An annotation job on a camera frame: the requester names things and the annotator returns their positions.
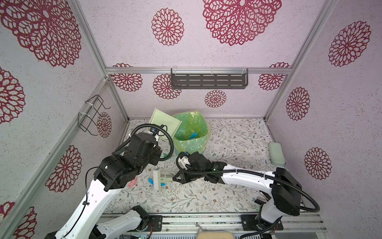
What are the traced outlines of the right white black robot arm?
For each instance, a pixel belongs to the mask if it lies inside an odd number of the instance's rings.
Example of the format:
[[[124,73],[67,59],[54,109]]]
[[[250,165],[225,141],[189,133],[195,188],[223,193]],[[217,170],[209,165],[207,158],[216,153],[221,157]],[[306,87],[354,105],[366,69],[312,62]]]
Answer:
[[[225,162],[208,160],[199,152],[181,152],[176,158],[179,172],[174,181],[186,184],[197,179],[213,184],[245,186],[263,193],[257,216],[258,225],[263,228],[274,223],[282,215],[299,216],[301,210],[300,183],[284,168],[275,171],[254,171],[238,168]]]

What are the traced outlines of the light green dustpan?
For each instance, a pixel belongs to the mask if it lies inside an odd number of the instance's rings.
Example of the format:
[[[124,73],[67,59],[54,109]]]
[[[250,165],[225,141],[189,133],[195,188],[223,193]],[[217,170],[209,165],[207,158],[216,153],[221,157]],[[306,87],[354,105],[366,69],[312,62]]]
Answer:
[[[182,121],[155,108],[149,123],[156,124],[158,126],[165,125],[164,129],[169,134],[171,139],[173,139]]]

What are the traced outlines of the pink paper scrap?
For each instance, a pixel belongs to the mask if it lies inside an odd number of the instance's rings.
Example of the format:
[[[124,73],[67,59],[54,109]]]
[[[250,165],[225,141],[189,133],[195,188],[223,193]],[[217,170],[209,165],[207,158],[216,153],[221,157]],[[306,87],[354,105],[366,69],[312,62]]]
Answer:
[[[135,185],[136,185],[136,183],[137,183],[137,181],[138,181],[138,178],[137,178],[137,176],[132,180],[132,181],[130,181],[129,183],[128,183],[128,188],[132,188],[132,187],[134,187]]]

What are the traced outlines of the green bin with bag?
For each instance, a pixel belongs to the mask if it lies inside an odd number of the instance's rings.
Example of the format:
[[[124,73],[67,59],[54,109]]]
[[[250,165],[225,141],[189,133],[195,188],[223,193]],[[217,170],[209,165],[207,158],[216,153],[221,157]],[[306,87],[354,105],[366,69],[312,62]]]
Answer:
[[[180,152],[189,154],[199,152],[202,154],[211,137],[210,125],[203,115],[198,111],[193,111],[178,113],[173,117],[182,121],[173,138],[176,154]],[[198,136],[189,140],[190,135],[193,133],[198,133]]]

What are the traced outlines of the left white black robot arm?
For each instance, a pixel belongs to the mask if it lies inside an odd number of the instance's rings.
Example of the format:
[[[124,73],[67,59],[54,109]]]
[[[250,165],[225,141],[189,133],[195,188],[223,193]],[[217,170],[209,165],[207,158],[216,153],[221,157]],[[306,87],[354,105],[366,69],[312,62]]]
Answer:
[[[158,139],[155,133],[133,132],[111,156],[102,160],[91,183],[85,183],[86,194],[69,220],[46,238],[114,239],[129,231],[152,230],[150,215],[141,206],[105,223],[98,220],[112,199],[148,164],[158,164],[162,154]]]

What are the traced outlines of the blue paper scrap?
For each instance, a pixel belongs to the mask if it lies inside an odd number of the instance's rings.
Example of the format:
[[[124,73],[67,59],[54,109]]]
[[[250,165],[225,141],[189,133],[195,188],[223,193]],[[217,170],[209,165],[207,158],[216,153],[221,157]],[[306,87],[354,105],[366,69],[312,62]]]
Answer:
[[[153,185],[153,186],[159,186],[159,187],[164,187],[164,186],[166,186],[165,183],[163,183],[163,182],[159,183],[159,182],[157,182],[157,181],[154,181],[152,178],[149,178],[149,179],[148,179],[148,182],[149,182],[151,185]]]
[[[198,136],[198,133],[193,133],[190,135],[189,140],[194,139]]]

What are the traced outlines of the light green hand brush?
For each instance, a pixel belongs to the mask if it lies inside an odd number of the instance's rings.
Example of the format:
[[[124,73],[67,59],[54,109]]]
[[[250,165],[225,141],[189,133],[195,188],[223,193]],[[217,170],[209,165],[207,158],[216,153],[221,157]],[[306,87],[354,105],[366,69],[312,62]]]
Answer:
[[[163,191],[166,189],[167,184],[173,181],[173,176],[167,175],[164,171],[161,171],[161,170],[154,170],[153,171],[153,180],[157,181],[159,183],[163,182],[166,184],[166,186],[164,186],[164,187],[154,186],[154,190]]]

